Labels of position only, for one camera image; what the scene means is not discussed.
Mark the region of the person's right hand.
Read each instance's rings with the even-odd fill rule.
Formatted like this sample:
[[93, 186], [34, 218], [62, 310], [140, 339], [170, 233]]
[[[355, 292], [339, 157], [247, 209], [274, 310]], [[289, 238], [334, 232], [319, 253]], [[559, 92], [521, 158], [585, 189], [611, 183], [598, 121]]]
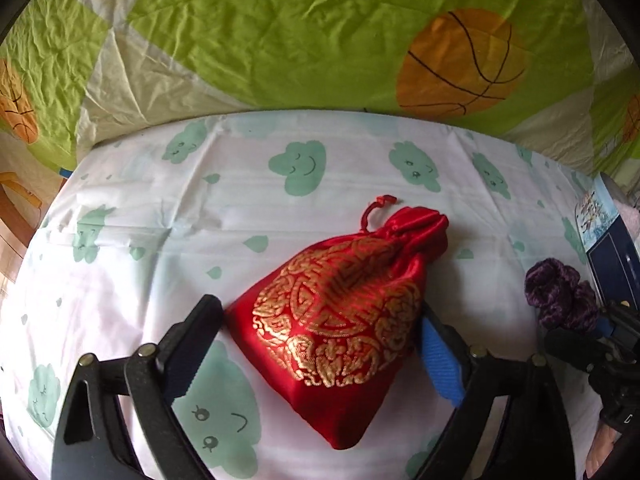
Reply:
[[588, 479], [592, 478], [605, 463], [619, 438], [618, 431], [600, 422], [585, 462], [585, 474]]

